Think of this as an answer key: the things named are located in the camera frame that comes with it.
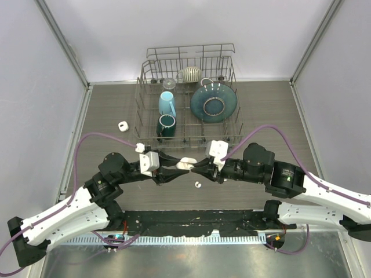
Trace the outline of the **oval white charging case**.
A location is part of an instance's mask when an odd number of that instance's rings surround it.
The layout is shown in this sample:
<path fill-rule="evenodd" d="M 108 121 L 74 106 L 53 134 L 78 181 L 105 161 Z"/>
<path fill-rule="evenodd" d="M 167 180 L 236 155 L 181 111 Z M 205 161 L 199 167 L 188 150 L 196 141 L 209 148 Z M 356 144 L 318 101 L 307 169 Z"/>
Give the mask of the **oval white charging case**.
<path fill-rule="evenodd" d="M 194 168 L 194 164 L 197 163 L 197 160 L 194 158 L 183 157 L 176 164 L 176 168 L 179 170 L 191 170 Z"/>

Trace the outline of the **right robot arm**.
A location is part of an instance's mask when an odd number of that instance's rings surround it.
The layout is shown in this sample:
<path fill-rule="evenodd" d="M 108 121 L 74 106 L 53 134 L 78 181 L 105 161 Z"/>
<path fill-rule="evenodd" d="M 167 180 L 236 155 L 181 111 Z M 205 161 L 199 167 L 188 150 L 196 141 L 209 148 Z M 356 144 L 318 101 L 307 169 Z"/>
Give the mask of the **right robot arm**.
<path fill-rule="evenodd" d="M 192 161 L 191 171 L 222 184 L 225 180 L 262 184 L 277 197 L 262 213 L 264 226 L 309 224 L 345 229 L 350 237 L 370 241 L 370 195 L 331 184 L 301 167 L 275 160 L 261 145 L 249 144 L 240 159 L 223 157 L 228 145 L 211 141 L 206 157 Z"/>

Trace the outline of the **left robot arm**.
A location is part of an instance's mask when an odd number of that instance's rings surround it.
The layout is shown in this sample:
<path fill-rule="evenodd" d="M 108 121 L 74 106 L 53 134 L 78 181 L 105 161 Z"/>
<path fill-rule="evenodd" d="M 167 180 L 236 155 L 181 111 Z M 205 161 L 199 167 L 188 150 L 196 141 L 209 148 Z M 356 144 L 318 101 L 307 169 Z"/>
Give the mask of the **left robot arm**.
<path fill-rule="evenodd" d="M 38 262 L 59 244 L 85 232 L 119 230 L 123 212 L 115 199 L 123 193 L 122 184 L 153 180 L 161 185 L 187 174 L 196 162 L 161 151 L 141 154 L 136 162 L 128 162 L 120 153 L 109 153 L 98 173 L 70 197 L 33 217 L 8 221 L 19 267 Z"/>

